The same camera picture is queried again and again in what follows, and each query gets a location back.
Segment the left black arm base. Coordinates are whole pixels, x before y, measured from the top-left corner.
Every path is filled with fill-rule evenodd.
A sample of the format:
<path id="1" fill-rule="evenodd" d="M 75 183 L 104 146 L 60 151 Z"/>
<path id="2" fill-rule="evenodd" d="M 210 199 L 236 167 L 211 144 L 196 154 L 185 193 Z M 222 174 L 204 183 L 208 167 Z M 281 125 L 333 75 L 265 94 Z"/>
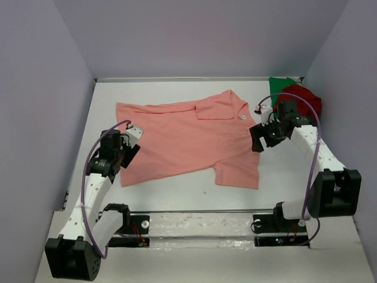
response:
<path id="1" fill-rule="evenodd" d="M 110 239 L 109 248 L 148 248 L 150 216 L 131 214 L 130 224 L 120 228 Z"/>

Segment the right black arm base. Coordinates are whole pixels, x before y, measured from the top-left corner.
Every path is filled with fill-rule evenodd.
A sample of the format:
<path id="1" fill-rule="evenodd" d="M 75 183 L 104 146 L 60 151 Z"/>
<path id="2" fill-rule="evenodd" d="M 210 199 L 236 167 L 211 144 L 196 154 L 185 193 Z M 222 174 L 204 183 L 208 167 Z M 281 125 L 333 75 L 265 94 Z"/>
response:
<path id="1" fill-rule="evenodd" d="M 250 229 L 255 247 L 296 246 L 309 239 L 306 226 L 299 226 L 298 220 L 276 220 L 273 214 L 253 215 Z"/>

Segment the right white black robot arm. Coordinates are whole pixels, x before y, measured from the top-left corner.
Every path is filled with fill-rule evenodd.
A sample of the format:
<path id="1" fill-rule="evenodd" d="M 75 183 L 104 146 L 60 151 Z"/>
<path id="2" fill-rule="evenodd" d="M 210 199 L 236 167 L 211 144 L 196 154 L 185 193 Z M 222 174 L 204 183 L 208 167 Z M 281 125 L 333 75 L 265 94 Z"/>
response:
<path id="1" fill-rule="evenodd" d="M 252 151 L 261 153 L 289 139 L 310 164 L 303 199 L 277 203 L 271 224 L 285 231 L 293 221 L 311 218 L 353 216 L 356 213 L 362 176 L 340 162 L 322 139 L 318 122 L 299 114 L 294 100 L 281 102 L 277 114 L 260 104 L 256 114 L 261 122 L 250 128 Z"/>

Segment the pink t shirt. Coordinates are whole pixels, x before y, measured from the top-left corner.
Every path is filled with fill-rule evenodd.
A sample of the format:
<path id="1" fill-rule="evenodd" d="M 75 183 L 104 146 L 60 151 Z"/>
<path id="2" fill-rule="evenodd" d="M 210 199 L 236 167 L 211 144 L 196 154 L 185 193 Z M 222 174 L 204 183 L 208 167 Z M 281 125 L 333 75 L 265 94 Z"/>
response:
<path id="1" fill-rule="evenodd" d="M 121 170 L 123 187 L 211 167 L 217 185 L 258 189 L 259 154 L 249 132 L 256 123 L 233 91 L 171 104 L 117 103 L 115 113 L 144 132 L 136 157 Z"/>

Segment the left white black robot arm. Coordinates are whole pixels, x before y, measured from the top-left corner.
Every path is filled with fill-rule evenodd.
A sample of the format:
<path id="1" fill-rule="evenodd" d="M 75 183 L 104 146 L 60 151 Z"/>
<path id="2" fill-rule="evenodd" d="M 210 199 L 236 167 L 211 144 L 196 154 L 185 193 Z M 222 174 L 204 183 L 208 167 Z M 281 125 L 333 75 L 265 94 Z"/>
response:
<path id="1" fill-rule="evenodd" d="M 104 130 L 84 163 L 81 191 L 72 212 L 56 238 L 49 238 L 45 254 L 54 278 L 93 281 L 107 257 L 113 235 L 130 227 L 130 210 L 125 204 L 101 204 L 116 175 L 138 153 L 143 130 L 128 126 Z"/>

